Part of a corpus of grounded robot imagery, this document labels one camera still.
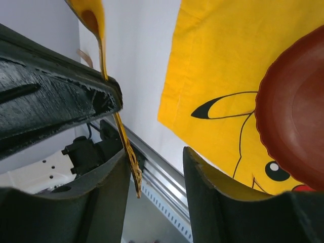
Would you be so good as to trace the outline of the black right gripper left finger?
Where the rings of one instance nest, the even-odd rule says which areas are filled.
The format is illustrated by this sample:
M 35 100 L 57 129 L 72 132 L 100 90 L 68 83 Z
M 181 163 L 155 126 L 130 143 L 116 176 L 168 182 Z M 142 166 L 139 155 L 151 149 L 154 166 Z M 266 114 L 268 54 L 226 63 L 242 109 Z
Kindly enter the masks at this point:
M 47 194 L 1 189 L 1 242 L 120 242 L 130 183 L 124 151 Z

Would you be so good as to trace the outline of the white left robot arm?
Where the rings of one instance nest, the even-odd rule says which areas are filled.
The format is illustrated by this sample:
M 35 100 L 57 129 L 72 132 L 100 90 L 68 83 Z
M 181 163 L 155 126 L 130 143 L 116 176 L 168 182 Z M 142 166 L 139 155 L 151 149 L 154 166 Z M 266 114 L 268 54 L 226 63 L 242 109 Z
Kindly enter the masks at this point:
M 119 111 L 117 81 L 1 26 L 1 159 L 79 125 Z M 122 149 L 117 133 L 94 143 L 84 136 L 46 158 L 1 171 L 1 186 L 35 194 L 101 166 Z

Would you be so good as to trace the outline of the red round plate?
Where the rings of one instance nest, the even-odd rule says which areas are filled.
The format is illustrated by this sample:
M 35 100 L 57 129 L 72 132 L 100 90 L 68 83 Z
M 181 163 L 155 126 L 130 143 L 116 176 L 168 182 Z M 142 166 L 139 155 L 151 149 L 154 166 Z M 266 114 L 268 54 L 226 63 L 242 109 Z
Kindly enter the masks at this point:
M 323 27 L 268 68 L 256 96 L 256 127 L 268 154 L 294 179 L 323 190 Z

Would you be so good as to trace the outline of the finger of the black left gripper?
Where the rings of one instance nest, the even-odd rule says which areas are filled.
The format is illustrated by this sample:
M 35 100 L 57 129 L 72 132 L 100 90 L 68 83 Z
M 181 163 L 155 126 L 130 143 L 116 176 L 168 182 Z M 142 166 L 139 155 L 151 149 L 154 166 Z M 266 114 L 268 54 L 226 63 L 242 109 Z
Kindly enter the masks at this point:
M 1 158 L 122 106 L 114 78 L 1 26 Z

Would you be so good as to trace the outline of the gold spoon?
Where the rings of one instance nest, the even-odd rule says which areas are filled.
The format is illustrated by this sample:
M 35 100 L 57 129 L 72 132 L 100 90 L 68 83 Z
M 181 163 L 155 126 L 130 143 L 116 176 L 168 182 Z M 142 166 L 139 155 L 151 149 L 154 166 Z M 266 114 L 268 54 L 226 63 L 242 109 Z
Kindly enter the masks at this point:
M 108 82 L 106 70 L 106 34 L 105 13 L 102 1 L 66 1 L 79 21 L 95 36 L 99 47 L 100 70 L 103 79 Z M 124 150 L 128 155 L 130 170 L 134 179 L 137 198 L 141 197 L 142 171 L 136 155 L 127 137 L 125 127 L 118 112 L 113 114 Z

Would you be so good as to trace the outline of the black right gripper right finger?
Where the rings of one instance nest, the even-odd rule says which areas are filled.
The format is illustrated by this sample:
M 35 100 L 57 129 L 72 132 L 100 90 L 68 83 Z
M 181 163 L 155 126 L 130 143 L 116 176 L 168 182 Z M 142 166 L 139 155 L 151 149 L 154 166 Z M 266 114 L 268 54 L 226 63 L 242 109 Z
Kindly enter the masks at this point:
M 323 193 L 253 190 L 183 149 L 194 242 L 323 242 Z

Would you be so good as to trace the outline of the yellow Pikachu placemat cloth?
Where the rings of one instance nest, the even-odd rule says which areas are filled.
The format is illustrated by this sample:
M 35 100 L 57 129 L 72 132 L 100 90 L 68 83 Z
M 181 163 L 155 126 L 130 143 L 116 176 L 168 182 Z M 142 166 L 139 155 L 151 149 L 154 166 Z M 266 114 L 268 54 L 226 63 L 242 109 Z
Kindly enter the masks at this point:
M 247 187 L 308 191 L 268 155 L 254 110 L 270 65 L 322 25 L 323 1 L 182 1 L 158 120 Z

